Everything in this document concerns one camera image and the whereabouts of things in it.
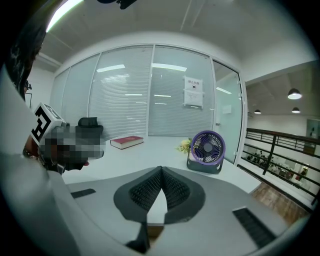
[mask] metal railing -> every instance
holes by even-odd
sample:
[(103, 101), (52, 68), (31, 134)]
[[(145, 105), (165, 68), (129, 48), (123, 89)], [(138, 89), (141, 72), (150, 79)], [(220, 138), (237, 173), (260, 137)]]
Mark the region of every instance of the metal railing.
[[(305, 166), (308, 169), (312, 169), (312, 170), (320, 173), (320, 169), (317, 167), (308, 165), (306, 163), (303, 163), (303, 162), (298, 161), (296, 159), (292, 159), (292, 158), (285, 156), (285, 155), (274, 153), (275, 147), (281, 147), (281, 148), (296, 151), (296, 152), (320, 159), (320, 155), (315, 154), (316, 146), (320, 145), (319, 139), (298, 136), (298, 135), (292, 135), (292, 134), (276, 132), (276, 131), (253, 129), (253, 128), (247, 129), (246, 138), (250, 139), (250, 140), (259, 141), (262, 143), (269, 144), (269, 145), (271, 145), (271, 149), (266, 150), (266, 149), (245, 143), (244, 145), (249, 148), (267, 153), (268, 157), (263, 157), (262, 154), (259, 155), (257, 153), (252, 153), (252, 152), (248, 152), (246, 150), (243, 150), (242, 153), (245, 153), (248, 156), (247, 156), (247, 158), (242, 156), (241, 157), (242, 159), (244, 159), (247, 162), (263, 169), (263, 173), (262, 173), (263, 175), (265, 175), (268, 172), (268, 173), (276, 176), (277, 178), (279, 178), (279, 179), (291, 184), (292, 186), (295, 186), (296, 188), (306, 192), (307, 194), (313, 196), (314, 198), (313, 198), (313, 201), (311, 202), (311, 205), (313, 205), (315, 203), (316, 199), (318, 198), (317, 194), (319, 194), (319, 193), (314, 194), (314, 193), (310, 192), (308, 189), (306, 189), (306, 188), (302, 187), (301, 185), (299, 185), (298, 183), (292, 181), (292, 177), (293, 177), (293, 175), (296, 175), (297, 177), (299, 177), (300, 180), (305, 179), (306, 181), (309, 181), (319, 187), (320, 187), (320, 183), (317, 180), (313, 180), (309, 177), (306, 177), (306, 175), (303, 173), (299, 173), (299, 172), (296, 172), (295, 170), (292, 170), (290, 168), (282, 166), (281, 164), (274, 162), (272, 159), (273, 159), (273, 156), (277, 156), (277, 157), (283, 158), (285, 160), (292, 161), (292, 162), (299, 164), (301, 166)], [(278, 170), (280, 170), (279, 173), (270, 169), (273, 167), (276, 167)]]

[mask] red book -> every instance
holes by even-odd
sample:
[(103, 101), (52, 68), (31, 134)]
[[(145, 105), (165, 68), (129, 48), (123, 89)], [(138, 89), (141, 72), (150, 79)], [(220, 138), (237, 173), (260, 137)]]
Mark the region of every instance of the red book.
[(110, 140), (110, 145), (118, 149), (126, 149), (144, 142), (144, 138), (138, 136), (129, 136)]

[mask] purple fan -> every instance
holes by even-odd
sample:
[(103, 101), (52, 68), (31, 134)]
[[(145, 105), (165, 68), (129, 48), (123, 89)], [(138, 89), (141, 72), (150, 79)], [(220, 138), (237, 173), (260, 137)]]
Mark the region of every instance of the purple fan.
[(199, 132), (191, 142), (194, 159), (203, 165), (216, 165), (224, 159), (225, 151), (224, 140), (212, 130)]

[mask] white desk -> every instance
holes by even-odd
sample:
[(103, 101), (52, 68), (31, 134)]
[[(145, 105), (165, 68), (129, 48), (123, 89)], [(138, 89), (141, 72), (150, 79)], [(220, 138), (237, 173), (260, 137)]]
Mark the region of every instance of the white desk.
[[(84, 166), (82, 170), (66, 171), (62, 178), (66, 184), (81, 183), (118, 177), (150, 167), (168, 166), (229, 182), (247, 193), (251, 193), (261, 184), (259, 180), (227, 160), (223, 161), (219, 174), (189, 170), (188, 154), (176, 150), (183, 139), (183, 137), (145, 137), (144, 143), (123, 150), (111, 146), (108, 140), (103, 147), (102, 158), (89, 160), (89, 166)], [(148, 223), (163, 224), (166, 212), (166, 197), (161, 191), (148, 213)]]

